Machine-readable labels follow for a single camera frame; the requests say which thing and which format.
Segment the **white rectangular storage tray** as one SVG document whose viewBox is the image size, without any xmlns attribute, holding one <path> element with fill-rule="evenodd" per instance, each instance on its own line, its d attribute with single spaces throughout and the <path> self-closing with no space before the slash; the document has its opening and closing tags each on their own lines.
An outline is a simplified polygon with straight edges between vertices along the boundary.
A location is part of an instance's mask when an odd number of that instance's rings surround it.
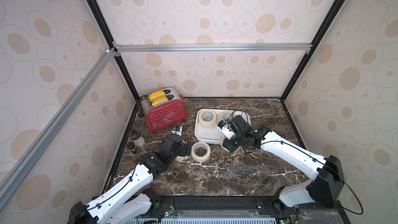
<svg viewBox="0 0 398 224">
<path fill-rule="evenodd" d="M 221 130 L 218 128 L 218 122 L 221 121 L 220 115 L 222 112 L 230 111 L 230 110 L 212 110 L 217 115 L 217 125 L 212 130 L 204 130 L 199 125 L 198 115 L 199 115 L 199 112 L 202 110 L 198 111 L 196 121 L 195 121 L 194 134 L 195 134 L 197 140 L 200 142 L 205 142 L 207 144 L 220 144 L 220 137 L 222 135 Z M 238 116 L 238 115 L 241 115 L 249 124 L 251 124 L 250 116 L 247 113 L 245 113 L 243 111 L 235 111 L 234 117 Z"/>
</svg>

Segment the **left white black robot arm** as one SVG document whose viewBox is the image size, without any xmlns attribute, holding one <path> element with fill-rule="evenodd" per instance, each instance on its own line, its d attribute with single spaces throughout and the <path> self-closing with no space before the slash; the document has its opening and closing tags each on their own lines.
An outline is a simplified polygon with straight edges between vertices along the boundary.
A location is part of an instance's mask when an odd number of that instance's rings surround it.
<svg viewBox="0 0 398 224">
<path fill-rule="evenodd" d="M 167 135 L 158 148 L 143 155 L 134 169 L 110 190 L 86 205 L 75 204 L 68 223 L 116 224 L 143 214 L 139 209 L 149 210 L 151 199 L 141 194 L 132 204 L 127 204 L 128 199 L 167 171 L 177 157 L 190 156 L 192 145 L 178 134 Z"/>
</svg>

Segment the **beige masking tape roll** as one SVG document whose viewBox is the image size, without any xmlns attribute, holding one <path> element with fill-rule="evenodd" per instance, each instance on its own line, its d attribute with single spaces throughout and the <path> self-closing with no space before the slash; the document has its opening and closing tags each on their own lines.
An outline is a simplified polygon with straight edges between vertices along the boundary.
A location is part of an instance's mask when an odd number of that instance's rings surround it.
<svg viewBox="0 0 398 224">
<path fill-rule="evenodd" d="M 190 155 L 188 155 L 188 156 L 177 156 L 175 161 L 185 161 L 185 160 L 189 159 L 190 157 L 191 157 Z"/>
<path fill-rule="evenodd" d="M 212 130 L 217 125 L 217 115 L 212 110 L 202 110 L 198 115 L 199 125 L 204 130 Z"/>
<path fill-rule="evenodd" d="M 229 140 L 224 134 L 222 134 L 220 137 L 220 145 L 224 150 L 230 153 L 241 150 L 241 145 L 235 138 L 231 138 Z"/>
<path fill-rule="evenodd" d="M 229 120 L 231 120 L 234 117 L 234 115 L 235 115 L 235 111 L 224 111 L 221 113 L 220 118 L 224 122 L 228 122 Z"/>
<path fill-rule="evenodd" d="M 210 159 L 211 149 L 207 143 L 196 142 L 191 148 L 191 158 L 196 162 L 207 162 Z"/>
</svg>

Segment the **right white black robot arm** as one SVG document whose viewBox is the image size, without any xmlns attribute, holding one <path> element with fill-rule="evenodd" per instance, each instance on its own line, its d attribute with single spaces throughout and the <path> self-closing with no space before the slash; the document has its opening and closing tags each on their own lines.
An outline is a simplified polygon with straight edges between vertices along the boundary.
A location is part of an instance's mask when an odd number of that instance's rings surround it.
<svg viewBox="0 0 398 224">
<path fill-rule="evenodd" d="M 221 120 L 218 128 L 224 134 L 223 147 L 229 152 L 262 149 L 270 152 L 303 172 L 308 180 L 283 188 L 277 202 L 286 207 L 318 203 L 332 208 L 344 187 L 340 160 L 312 153 L 282 138 L 263 124 L 251 126 L 241 115 Z"/>
</svg>

